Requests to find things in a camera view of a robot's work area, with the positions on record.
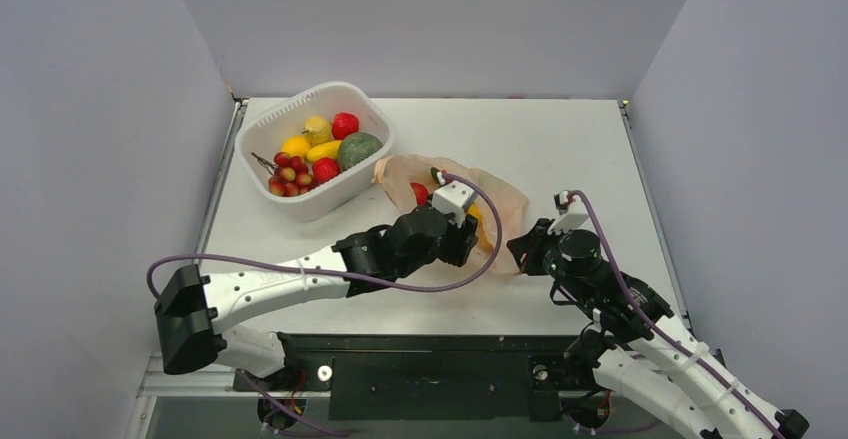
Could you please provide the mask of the translucent orange plastic bag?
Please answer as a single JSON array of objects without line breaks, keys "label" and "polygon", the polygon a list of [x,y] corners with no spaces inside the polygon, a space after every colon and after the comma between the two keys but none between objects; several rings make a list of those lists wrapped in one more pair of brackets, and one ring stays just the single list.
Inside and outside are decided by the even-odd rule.
[{"label": "translucent orange plastic bag", "polygon": [[[411,212],[417,201],[411,183],[418,183],[433,192],[436,181],[431,169],[446,170],[471,180],[494,202],[503,227],[502,246],[488,272],[500,276],[517,276],[519,269],[506,247],[506,242],[517,238],[523,230],[524,211],[529,204],[527,196],[508,182],[479,168],[468,168],[444,157],[427,157],[417,154],[391,155],[377,161],[373,180],[380,185],[400,213]],[[489,259],[496,240],[494,215],[483,199],[476,199],[475,217],[482,219],[478,226],[480,240],[469,257],[468,267],[479,268]]]}]

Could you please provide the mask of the yellow fake pear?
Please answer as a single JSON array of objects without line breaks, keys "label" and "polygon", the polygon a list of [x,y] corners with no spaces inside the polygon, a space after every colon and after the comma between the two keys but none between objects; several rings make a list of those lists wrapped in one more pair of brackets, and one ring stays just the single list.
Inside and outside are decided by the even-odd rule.
[{"label": "yellow fake pear", "polygon": [[332,124],[322,116],[311,116],[303,124],[302,135],[312,146],[324,144],[332,139]]}]

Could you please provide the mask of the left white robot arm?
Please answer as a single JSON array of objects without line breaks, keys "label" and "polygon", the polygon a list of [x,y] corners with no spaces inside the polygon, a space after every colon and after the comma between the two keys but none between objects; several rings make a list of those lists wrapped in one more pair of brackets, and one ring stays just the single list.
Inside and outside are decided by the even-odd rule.
[{"label": "left white robot arm", "polygon": [[310,301],[388,288],[411,291],[404,278],[426,265],[463,266],[478,241],[477,227],[467,214],[419,206],[392,225],[352,234],[286,263],[223,274],[183,266],[154,306],[163,369],[182,375],[225,365],[285,389],[297,379],[299,365],[289,339],[248,328],[246,321]]}]

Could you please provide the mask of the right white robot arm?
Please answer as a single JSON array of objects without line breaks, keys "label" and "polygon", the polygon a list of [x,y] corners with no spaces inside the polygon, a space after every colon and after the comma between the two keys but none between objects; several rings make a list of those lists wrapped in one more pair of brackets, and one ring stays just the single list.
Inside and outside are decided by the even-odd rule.
[{"label": "right white robot arm", "polygon": [[578,386],[629,398],[686,438],[801,438],[810,423],[744,385],[646,282],[621,271],[603,235],[540,219],[508,241],[519,270],[549,276],[596,329],[564,359]]}]

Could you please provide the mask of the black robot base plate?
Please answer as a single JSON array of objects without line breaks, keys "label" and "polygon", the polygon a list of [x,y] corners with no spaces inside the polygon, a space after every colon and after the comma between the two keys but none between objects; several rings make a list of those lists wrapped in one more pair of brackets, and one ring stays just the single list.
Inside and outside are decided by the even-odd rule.
[{"label": "black robot base plate", "polygon": [[295,334],[295,363],[261,390],[326,399],[332,420],[561,417],[593,390],[568,363],[574,336]]}]

